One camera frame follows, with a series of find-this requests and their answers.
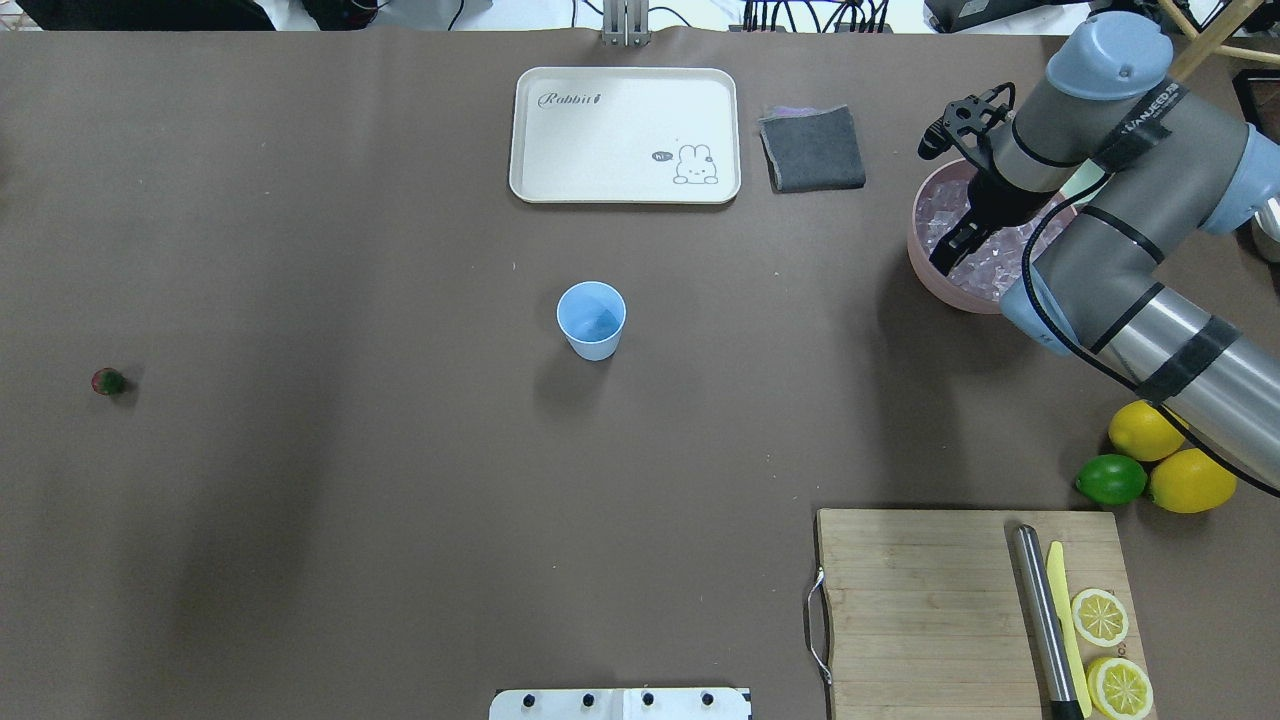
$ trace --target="knife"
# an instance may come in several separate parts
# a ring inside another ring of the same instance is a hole
[[[1015,534],[1014,551],[1021,569],[1024,594],[1032,603],[1036,644],[1041,651],[1044,680],[1048,683],[1050,712],[1053,720],[1083,720],[1066,661],[1066,650],[1062,646],[1062,628],[1057,624],[1053,597],[1050,594],[1048,578],[1044,575],[1044,561],[1039,555],[1039,538],[1036,536],[1036,528],[1030,525],[1019,525]]]
[[[1066,646],[1066,662],[1071,669],[1071,683],[1075,685],[1075,700],[1080,702],[1080,716],[1093,715],[1093,701],[1089,700],[1089,687],[1084,683],[1084,662],[1080,661],[1080,643],[1075,638],[1075,624],[1071,621],[1071,594],[1066,589],[1066,560],[1062,557],[1062,543],[1048,543],[1044,557],[1044,573],[1048,575],[1048,591],[1053,596],[1053,610],[1062,628],[1062,643]]]

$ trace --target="white tray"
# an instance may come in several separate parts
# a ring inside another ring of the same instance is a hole
[[[511,191],[526,202],[727,202],[737,91],[713,68],[532,68],[516,83]]]

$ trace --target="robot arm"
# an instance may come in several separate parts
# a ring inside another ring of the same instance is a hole
[[[922,155],[959,145],[979,173],[969,213],[931,260],[946,274],[995,229],[1025,223],[1094,159],[1114,176],[1032,266],[1038,304],[1140,397],[1280,487],[1280,363],[1151,274],[1193,229],[1230,232],[1280,192],[1280,147],[1166,78],[1171,59],[1155,23],[1103,13],[1050,60],[1011,122],[991,122],[1001,111],[988,102],[989,132],[968,143],[940,127],[948,115],[934,123]],[[1065,354],[1024,287],[1010,290],[1001,310]]]

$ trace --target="rabbit cartoon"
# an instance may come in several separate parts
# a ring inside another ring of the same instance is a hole
[[[676,184],[716,184],[716,163],[712,149],[705,145],[684,145],[680,147],[680,163],[676,164]]]

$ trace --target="lemon half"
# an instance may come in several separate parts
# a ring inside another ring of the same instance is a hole
[[[1071,601],[1071,619],[1080,637],[1100,647],[1115,647],[1129,634],[1129,612],[1103,589],[1080,591]]]
[[[1111,720],[1142,720],[1151,714],[1151,678],[1132,660],[1100,657],[1089,664],[1093,706]]]

